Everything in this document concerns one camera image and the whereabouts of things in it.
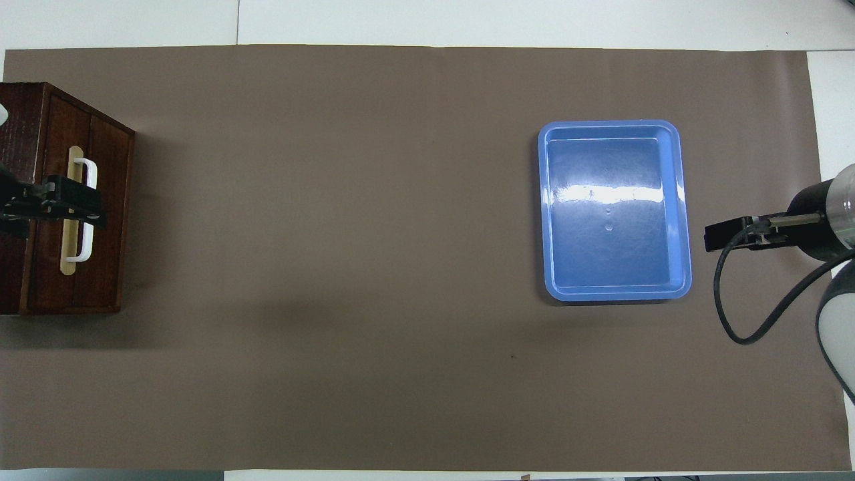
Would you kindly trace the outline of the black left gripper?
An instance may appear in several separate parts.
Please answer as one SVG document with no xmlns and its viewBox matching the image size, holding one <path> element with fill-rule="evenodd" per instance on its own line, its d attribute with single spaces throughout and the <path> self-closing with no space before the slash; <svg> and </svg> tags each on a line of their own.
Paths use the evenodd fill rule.
<svg viewBox="0 0 855 481">
<path fill-rule="evenodd" d="M 52 205 L 43 207 L 45 201 Z M 77 180 L 48 176 L 42 185 L 19 182 L 1 164 L 1 230 L 4 234 L 29 238 L 31 222 L 40 218 L 79 221 L 95 228 L 106 228 L 108 218 L 102 206 L 101 192 Z"/>
</svg>

